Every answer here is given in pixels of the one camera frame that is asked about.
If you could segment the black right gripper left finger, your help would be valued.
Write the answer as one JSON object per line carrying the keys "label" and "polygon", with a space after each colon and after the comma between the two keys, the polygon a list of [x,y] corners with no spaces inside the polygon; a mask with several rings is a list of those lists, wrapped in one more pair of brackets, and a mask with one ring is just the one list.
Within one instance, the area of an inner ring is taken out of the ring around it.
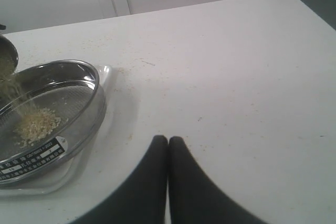
{"label": "black right gripper left finger", "polygon": [[168,175],[168,140],[153,137],[129,177],[106,200],[73,223],[164,223]]}

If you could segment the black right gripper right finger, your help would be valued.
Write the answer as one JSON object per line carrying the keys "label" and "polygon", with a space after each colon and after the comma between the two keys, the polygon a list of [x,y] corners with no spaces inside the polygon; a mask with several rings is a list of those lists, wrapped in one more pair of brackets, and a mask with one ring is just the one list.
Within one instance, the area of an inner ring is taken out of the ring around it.
{"label": "black right gripper right finger", "polygon": [[169,140],[169,202],[171,223],[265,223],[213,183],[179,136]]}

